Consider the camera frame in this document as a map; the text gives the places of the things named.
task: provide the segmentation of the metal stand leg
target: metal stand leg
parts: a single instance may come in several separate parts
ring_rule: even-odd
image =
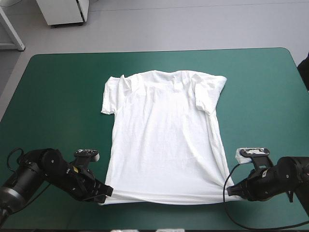
[[[9,37],[11,38],[13,43],[0,43],[0,49],[18,49],[19,51],[24,51],[25,46],[21,39],[19,38],[18,34],[16,33],[15,29],[13,28],[11,22],[9,21],[8,17],[5,15],[4,11],[0,7],[0,24],[4,27],[6,32],[8,33]]]

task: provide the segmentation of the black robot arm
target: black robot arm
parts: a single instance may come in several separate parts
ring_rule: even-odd
[[[0,188],[0,225],[10,214],[27,206],[44,180],[78,201],[104,203],[113,189],[97,180],[88,169],[89,162],[98,161],[98,151],[78,150],[74,156],[73,162],[66,162],[55,149],[22,152],[17,159],[18,169]]]
[[[309,216],[309,157],[282,157],[273,166],[266,148],[239,150],[239,154],[250,158],[254,169],[249,176],[227,188],[229,196],[237,195],[249,201],[266,201],[286,192],[290,202],[295,193]]]

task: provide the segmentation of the green table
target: green table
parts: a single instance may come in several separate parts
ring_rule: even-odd
[[[230,169],[237,163],[238,147],[265,146],[274,163],[281,156],[309,155],[309,97],[286,49],[36,55],[0,123],[0,181],[11,175],[5,162],[14,147],[25,151],[58,148],[67,160],[73,159],[78,148],[98,149],[100,161],[90,168],[104,181],[113,127],[113,115],[100,113],[104,84],[110,76],[148,70],[195,70],[227,77],[217,115]],[[245,178],[252,167],[239,167],[234,182]],[[308,219],[298,200],[291,204],[285,194],[263,203],[232,202],[228,207],[239,222],[249,226],[281,226]],[[11,216],[4,227],[239,229],[227,218],[222,204],[98,206],[75,201],[56,187]]]

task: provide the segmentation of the t-shirt sleeve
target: t-shirt sleeve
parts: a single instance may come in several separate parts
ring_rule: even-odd
[[[195,74],[193,79],[195,80],[194,90],[197,109],[211,115],[216,109],[226,78],[209,74]]]
[[[110,77],[105,83],[101,112],[107,115],[116,114],[131,92],[130,85],[123,75],[120,78]]]
[[[118,78],[110,77],[105,83],[101,112],[107,115],[115,114],[117,108]]]

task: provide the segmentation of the white t-shirt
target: white t-shirt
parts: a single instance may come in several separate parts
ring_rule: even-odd
[[[105,184],[114,191],[105,204],[223,201],[229,170],[215,108],[225,82],[195,71],[109,78],[102,113],[115,121]]]

